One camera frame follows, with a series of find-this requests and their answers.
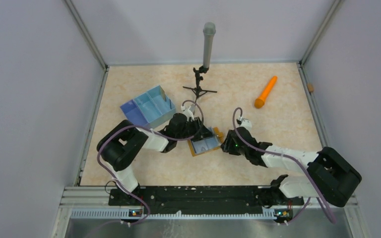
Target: microphone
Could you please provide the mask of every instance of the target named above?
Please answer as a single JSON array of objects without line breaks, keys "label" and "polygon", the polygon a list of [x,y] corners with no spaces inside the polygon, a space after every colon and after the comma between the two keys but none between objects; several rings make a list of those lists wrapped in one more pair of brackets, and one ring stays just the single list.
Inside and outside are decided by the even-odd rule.
[{"label": "microphone", "polygon": [[204,58],[202,66],[206,69],[209,68],[209,62],[211,61],[211,50],[212,50],[212,40],[215,34],[215,24],[212,22],[207,22],[204,25]]}]

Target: gray wall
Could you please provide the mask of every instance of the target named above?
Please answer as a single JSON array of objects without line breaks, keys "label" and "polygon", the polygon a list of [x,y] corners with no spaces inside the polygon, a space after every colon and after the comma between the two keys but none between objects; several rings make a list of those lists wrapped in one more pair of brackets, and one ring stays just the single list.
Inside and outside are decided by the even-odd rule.
[{"label": "gray wall", "polygon": [[299,60],[332,0],[73,0],[108,64]]},{"label": "gray wall", "polygon": [[101,78],[61,0],[0,0],[0,238],[50,235]]},{"label": "gray wall", "polygon": [[381,1],[345,1],[307,69],[331,145],[363,176],[356,194],[381,237]]}]

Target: small wooden block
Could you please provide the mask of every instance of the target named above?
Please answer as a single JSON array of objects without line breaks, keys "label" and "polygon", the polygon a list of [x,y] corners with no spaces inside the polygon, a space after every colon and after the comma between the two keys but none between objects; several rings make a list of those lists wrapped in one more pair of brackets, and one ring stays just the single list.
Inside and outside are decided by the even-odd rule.
[{"label": "small wooden block", "polygon": [[307,87],[308,87],[308,92],[309,93],[312,93],[315,90],[314,87],[313,87],[313,84],[311,84],[311,83],[307,83]]},{"label": "small wooden block", "polygon": [[224,134],[220,132],[218,127],[214,127],[214,134],[220,139],[221,143],[224,143]]}]

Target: small blue box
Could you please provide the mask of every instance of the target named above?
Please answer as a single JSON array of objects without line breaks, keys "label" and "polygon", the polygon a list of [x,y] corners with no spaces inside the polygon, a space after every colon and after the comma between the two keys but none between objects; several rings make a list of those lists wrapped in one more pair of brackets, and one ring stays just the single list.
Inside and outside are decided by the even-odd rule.
[{"label": "small blue box", "polygon": [[215,134],[214,129],[212,127],[208,128],[214,135],[213,137],[204,138],[203,140],[199,141],[191,141],[193,151],[195,152],[195,155],[202,154],[206,151],[210,151],[216,147],[219,147],[222,142],[218,138],[218,136]]},{"label": "small blue box", "polygon": [[126,118],[135,125],[156,128],[176,113],[175,104],[160,85],[121,106]]}]

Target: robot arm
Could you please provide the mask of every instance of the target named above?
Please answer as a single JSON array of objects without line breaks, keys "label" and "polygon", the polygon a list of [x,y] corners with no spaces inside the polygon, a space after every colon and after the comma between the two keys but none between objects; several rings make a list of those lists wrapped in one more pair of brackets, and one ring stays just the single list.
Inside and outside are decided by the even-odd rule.
[{"label": "robot arm", "polygon": [[[194,135],[195,139],[212,136],[212,132],[204,128],[201,120],[193,116],[192,106],[187,108],[182,106],[181,109],[183,112],[174,114],[169,124],[160,130],[159,134],[171,138],[187,138]],[[128,120],[119,123],[98,143],[97,151],[100,151],[101,146],[112,135],[131,125],[133,124]],[[127,191],[132,192],[138,187],[131,163],[141,149],[167,153],[176,147],[176,140],[167,139],[159,134],[133,127],[119,133],[103,148],[101,157],[107,167],[116,175],[115,179],[119,180]]]},{"label": "robot arm", "polygon": [[[360,174],[333,148],[324,147],[319,152],[297,151],[282,148],[269,142],[257,142],[249,130],[249,120],[240,118],[236,128],[239,135],[250,145],[261,150],[286,154],[296,158],[308,171],[325,199],[332,205],[343,207],[362,180]],[[279,155],[262,153],[247,146],[236,134],[229,130],[221,148],[232,155],[244,155],[252,164],[264,167],[281,167],[295,172],[303,172],[292,160]],[[318,197],[318,193],[306,176],[282,175],[271,185],[279,186],[287,198]]]}]

